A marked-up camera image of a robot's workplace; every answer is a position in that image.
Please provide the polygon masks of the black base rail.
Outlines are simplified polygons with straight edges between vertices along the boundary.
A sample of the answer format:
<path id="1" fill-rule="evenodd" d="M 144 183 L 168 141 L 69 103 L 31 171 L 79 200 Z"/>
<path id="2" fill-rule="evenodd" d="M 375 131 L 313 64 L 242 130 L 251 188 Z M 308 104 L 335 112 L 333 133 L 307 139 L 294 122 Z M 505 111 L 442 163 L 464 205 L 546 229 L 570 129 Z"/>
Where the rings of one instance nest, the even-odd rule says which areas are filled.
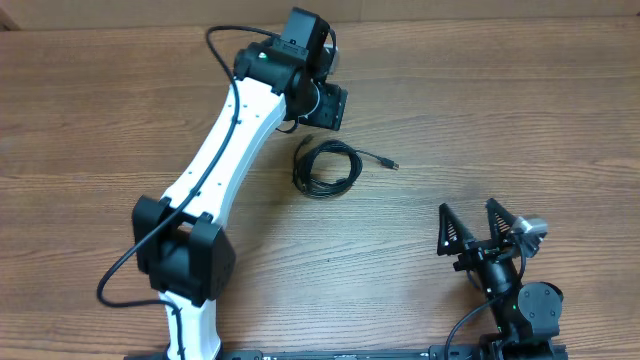
<path id="1" fill-rule="evenodd" d="M 521 348 L 523 352 L 516 352 L 512 348 L 503 349 L 502 357 L 494 357 L 483 353 L 480 347 L 474 345 L 455 345 L 449 348 L 447 359 L 480 360 L 480 359 L 569 359 L 566 347 L 553 346 L 553 350 L 546 351 L 534 347 Z M 432 345 L 422 350 L 384 350 L 384 351 L 304 351 L 304 352 L 276 352 L 262 353 L 259 350 L 229 351 L 224 350 L 217 355 L 217 360 L 443 360 L 445 359 L 444 345 Z M 124 359 L 169 359 L 163 352 L 145 355 L 130 355 Z"/>

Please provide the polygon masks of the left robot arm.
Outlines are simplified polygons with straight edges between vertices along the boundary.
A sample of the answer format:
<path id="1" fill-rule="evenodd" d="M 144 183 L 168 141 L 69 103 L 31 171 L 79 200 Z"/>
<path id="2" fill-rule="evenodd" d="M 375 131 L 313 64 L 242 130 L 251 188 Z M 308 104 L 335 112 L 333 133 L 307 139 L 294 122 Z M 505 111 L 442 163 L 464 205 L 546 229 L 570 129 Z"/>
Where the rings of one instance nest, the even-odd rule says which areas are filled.
<path id="1" fill-rule="evenodd" d="M 284 121 L 338 130 L 347 93 L 326 81 L 335 33 L 319 15 L 293 8 L 280 34 L 240 50 L 227 73 L 223 109 L 199 151 L 159 200 L 132 212 L 138 268 L 164 305 L 170 341 L 160 359 L 218 359 L 216 300 L 235 252 L 224 232 L 231 205 L 268 137 Z"/>

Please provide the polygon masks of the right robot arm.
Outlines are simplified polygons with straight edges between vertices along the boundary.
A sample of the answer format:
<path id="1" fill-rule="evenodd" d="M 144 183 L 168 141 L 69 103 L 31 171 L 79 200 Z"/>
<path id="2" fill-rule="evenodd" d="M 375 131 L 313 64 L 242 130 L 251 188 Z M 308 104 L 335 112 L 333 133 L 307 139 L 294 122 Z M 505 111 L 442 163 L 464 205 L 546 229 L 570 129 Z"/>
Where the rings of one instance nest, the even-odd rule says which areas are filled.
<path id="1" fill-rule="evenodd" d="M 454 325 L 443 346 L 432 346 L 429 353 L 441 359 L 566 359 L 566 347 L 553 343 L 560 333 L 563 292 L 549 282 L 523 282 L 527 261 L 548 233 L 547 222 L 516 216 L 493 198 L 485 208 L 490 238 L 478 240 L 449 205 L 439 206 L 437 254 L 455 256 L 454 270 L 467 275 L 485 302 Z M 481 336 L 476 345 L 455 346 L 456 333 L 486 309 L 497 331 Z"/>

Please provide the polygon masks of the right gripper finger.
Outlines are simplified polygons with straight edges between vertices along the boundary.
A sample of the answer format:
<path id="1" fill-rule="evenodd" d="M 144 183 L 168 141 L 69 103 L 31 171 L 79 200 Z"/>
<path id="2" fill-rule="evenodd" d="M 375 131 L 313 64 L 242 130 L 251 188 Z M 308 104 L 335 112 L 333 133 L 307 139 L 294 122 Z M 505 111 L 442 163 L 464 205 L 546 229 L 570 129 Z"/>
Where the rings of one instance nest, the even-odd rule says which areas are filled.
<path id="1" fill-rule="evenodd" d="M 491 241 L 500 245 L 511 230 L 516 217 L 506 210 L 497 200 L 490 198 L 485 204 Z"/>
<path id="2" fill-rule="evenodd" d="M 439 206 L 437 254 L 443 256 L 463 253 L 475 241 L 476 238 L 452 209 L 446 203 L 442 203 Z"/>

